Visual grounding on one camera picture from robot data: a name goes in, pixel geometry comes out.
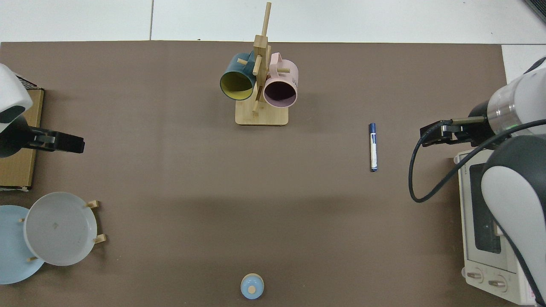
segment light blue plate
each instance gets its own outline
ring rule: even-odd
[[[42,259],[27,262],[34,255],[25,243],[24,223],[19,222],[27,213],[20,206],[0,206],[0,285],[27,279],[44,264]]]

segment plate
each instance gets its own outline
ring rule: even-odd
[[[65,192],[47,194],[37,200],[25,220],[28,248],[53,265],[72,265],[93,249],[97,220],[86,202]]]
[[[42,259],[28,262],[34,255],[28,249],[19,219],[27,216],[21,206],[0,206],[0,285],[27,279],[44,264]]]

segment blue mug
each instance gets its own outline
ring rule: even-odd
[[[245,100],[252,95],[256,84],[256,76],[252,74],[254,63],[254,51],[236,54],[232,58],[220,78],[220,88],[226,96],[234,100]]]

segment blue marker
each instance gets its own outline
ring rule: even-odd
[[[370,129],[370,169],[372,172],[377,172],[377,140],[375,132],[375,123],[369,125]]]

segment mug handle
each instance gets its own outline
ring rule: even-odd
[[[276,52],[271,55],[271,62],[269,63],[269,73],[272,78],[278,78],[278,65],[282,62],[281,54]]]

